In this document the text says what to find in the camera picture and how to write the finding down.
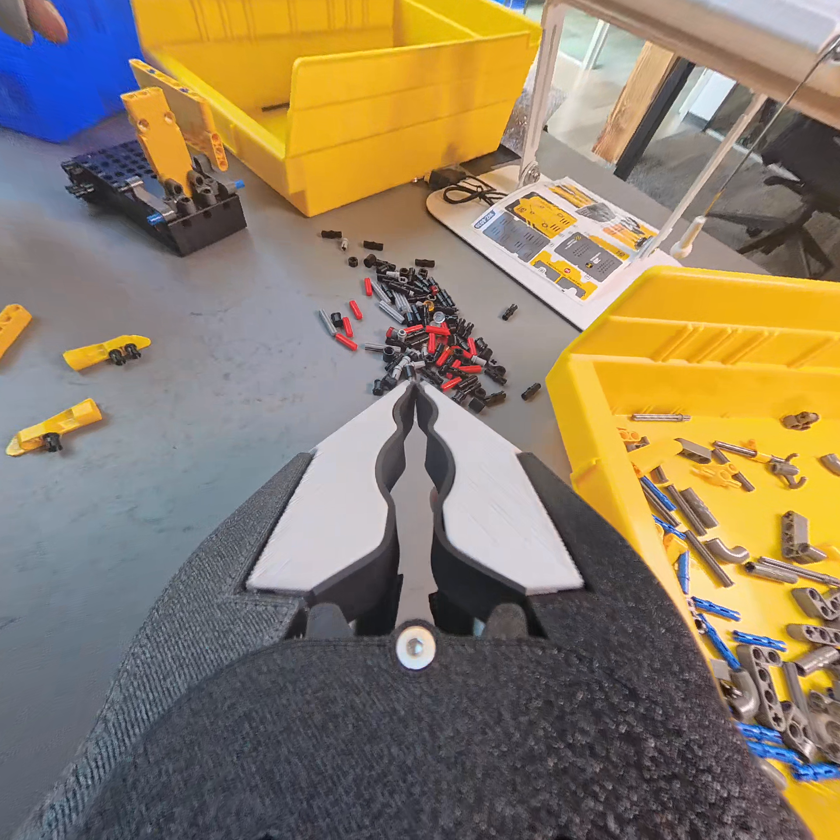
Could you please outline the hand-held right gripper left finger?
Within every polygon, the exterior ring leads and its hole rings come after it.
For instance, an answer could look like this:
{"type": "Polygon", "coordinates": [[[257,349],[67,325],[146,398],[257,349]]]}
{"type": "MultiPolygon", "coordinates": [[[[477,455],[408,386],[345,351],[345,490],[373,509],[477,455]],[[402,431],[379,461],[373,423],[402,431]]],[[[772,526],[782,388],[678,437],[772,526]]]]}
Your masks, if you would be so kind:
{"type": "Polygon", "coordinates": [[[318,594],[381,555],[395,525],[415,386],[399,384],[311,452],[246,580],[251,592],[318,594]]]}

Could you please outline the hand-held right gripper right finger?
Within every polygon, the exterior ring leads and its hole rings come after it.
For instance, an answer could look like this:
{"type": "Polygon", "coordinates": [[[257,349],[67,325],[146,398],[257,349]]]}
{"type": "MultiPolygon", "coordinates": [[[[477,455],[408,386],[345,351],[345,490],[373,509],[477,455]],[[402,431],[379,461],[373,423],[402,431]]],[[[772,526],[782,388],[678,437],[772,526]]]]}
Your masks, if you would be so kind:
{"type": "Polygon", "coordinates": [[[432,569],[440,589],[580,590],[584,579],[522,465],[521,450],[426,383],[416,387],[425,470],[436,489],[432,569]]]}

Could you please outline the pile of small lego connectors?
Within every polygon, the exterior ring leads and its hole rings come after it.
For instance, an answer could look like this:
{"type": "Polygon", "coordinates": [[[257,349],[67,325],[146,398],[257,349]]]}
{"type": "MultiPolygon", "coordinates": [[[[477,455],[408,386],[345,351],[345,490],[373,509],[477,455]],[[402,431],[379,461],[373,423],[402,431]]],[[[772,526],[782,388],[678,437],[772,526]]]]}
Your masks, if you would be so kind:
{"type": "Polygon", "coordinates": [[[403,381],[425,381],[474,414],[507,400],[505,391],[488,392],[482,383],[507,385],[507,368],[431,275],[432,259],[397,266],[381,257],[384,245],[374,240],[362,242],[366,252],[359,259],[340,230],[326,228],[319,235],[338,244],[349,268],[364,269],[363,294],[390,321],[382,341],[363,347],[384,365],[383,375],[373,381],[374,396],[384,396],[403,381]]]}

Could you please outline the yellow curved lego panel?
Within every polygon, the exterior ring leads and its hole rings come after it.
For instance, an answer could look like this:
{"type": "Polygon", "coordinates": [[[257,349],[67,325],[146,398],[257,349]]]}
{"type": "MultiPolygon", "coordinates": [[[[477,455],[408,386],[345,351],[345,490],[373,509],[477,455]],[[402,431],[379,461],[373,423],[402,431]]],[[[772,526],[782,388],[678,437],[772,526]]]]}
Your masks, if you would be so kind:
{"type": "Polygon", "coordinates": [[[96,424],[101,420],[102,412],[99,405],[93,399],[88,398],[44,422],[18,431],[6,447],[6,455],[18,457],[29,452],[44,450],[40,443],[41,436],[44,433],[58,433],[61,435],[62,441],[65,435],[96,424]]]}
{"type": "Polygon", "coordinates": [[[126,343],[135,343],[142,352],[151,346],[152,341],[141,335],[124,334],[105,342],[67,350],[62,354],[62,357],[73,371],[83,371],[97,364],[112,364],[109,360],[109,351],[117,348],[121,348],[123,351],[123,346],[126,343]]]}

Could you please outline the black and yellow lego assembly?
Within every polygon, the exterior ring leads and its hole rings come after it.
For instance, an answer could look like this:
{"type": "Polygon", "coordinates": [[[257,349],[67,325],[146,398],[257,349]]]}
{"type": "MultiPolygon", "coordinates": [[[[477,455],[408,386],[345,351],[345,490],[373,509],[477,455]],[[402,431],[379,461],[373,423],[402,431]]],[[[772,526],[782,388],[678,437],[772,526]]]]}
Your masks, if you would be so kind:
{"type": "Polygon", "coordinates": [[[178,256],[244,230],[244,184],[228,176],[207,101],[141,59],[129,66],[139,87],[121,100],[135,138],[64,161],[66,191],[125,216],[178,256]]]}

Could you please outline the heap of grey blue lego parts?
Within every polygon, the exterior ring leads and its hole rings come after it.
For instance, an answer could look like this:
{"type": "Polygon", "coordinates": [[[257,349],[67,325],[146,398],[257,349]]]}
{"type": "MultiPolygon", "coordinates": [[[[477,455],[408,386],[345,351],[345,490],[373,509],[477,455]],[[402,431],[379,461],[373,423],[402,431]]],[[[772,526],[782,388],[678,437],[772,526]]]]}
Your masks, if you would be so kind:
{"type": "Polygon", "coordinates": [[[838,781],[838,457],[621,417],[658,545],[737,727],[796,782],[838,781]]]}

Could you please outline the yellow lego beam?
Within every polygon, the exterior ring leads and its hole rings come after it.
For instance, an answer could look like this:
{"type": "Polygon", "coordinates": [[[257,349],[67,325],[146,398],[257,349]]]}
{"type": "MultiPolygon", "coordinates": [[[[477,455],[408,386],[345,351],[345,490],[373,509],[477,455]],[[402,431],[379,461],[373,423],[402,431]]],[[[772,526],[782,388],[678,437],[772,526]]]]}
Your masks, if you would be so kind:
{"type": "Polygon", "coordinates": [[[22,305],[10,304],[1,310],[0,315],[0,357],[14,345],[22,332],[32,321],[31,313],[22,305]]]}

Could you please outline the person's left hand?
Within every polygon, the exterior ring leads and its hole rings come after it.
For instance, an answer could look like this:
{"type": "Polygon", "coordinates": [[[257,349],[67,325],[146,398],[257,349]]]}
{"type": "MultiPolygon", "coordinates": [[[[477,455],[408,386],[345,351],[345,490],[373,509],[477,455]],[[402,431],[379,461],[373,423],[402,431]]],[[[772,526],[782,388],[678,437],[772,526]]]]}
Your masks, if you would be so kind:
{"type": "Polygon", "coordinates": [[[56,45],[68,41],[67,24],[50,1],[25,1],[28,23],[34,33],[56,45]]]}

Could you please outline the blue plastic bin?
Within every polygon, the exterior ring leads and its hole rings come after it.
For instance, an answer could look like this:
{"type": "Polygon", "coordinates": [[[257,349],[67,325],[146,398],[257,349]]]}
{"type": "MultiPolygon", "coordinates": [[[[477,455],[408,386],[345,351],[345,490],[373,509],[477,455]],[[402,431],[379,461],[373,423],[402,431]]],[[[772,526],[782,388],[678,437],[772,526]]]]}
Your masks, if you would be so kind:
{"type": "Polygon", "coordinates": [[[31,45],[1,34],[1,125],[60,143],[123,110],[141,57],[129,1],[55,2],[69,41],[31,45]]]}

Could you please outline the yellow plastic bin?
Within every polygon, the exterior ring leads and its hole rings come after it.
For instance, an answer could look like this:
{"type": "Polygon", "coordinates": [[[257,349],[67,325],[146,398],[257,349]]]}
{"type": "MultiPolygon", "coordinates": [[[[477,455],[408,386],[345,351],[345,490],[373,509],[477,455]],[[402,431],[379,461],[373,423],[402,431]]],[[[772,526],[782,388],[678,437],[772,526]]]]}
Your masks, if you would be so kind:
{"type": "Polygon", "coordinates": [[[684,618],[734,656],[769,637],[814,699],[833,779],[786,792],[838,838],[838,284],[646,271],[562,352],[548,393],[576,492],[631,543],[684,618]]]}
{"type": "Polygon", "coordinates": [[[202,96],[226,150],[308,217],[494,151],[542,34],[484,1],[131,7],[143,56],[202,96]]]}

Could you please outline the wooden table leg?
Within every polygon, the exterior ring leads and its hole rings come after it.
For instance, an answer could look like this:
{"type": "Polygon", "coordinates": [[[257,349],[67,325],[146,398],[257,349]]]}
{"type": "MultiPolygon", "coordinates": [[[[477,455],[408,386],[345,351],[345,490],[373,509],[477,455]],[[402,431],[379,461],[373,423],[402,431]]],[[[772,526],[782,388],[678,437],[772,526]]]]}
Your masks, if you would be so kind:
{"type": "Polygon", "coordinates": [[[617,163],[677,59],[677,55],[667,49],[644,43],[592,147],[596,157],[608,165],[617,163]]]}

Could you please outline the black office chair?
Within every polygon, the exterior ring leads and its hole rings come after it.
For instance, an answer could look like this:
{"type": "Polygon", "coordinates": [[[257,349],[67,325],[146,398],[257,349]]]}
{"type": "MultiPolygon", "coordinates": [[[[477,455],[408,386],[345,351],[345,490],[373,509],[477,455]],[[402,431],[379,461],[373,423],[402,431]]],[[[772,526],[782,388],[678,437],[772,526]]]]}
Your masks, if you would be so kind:
{"type": "Polygon", "coordinates": [[[765,186],[783,186],[800,204],[787,217],[755,213],[711,212],[707,218],[744,229],[748,241],[738,248],[741,255],[773,253],[793,245],[806,277],[822,279],[834,263],[809,231],[809,221],[819,214],[839,218],[838,130],[800,115],[782,130],[761,153],[764,166],[777,166],[784,173],[770,175],[765,186]]]}

